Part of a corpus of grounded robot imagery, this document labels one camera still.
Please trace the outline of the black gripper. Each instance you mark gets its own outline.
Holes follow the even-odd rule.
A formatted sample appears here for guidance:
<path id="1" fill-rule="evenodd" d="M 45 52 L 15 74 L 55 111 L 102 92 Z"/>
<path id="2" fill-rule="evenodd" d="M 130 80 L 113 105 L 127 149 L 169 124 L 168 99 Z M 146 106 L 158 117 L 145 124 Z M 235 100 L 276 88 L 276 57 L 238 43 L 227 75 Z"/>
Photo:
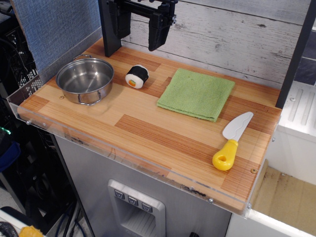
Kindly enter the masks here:
<path id="1" fill-rule="evenodd" d="M 143 5 L 138 0 L 109 0 L 109 12 L 112 18 L 114 33 L 118 39 L 130 34 L 131 14 L 149 18 L 149 51 L 164 45 L 170 26 L 176 23 L 176 0 L 159 0 L 160 5 L 153 8 Z"/>

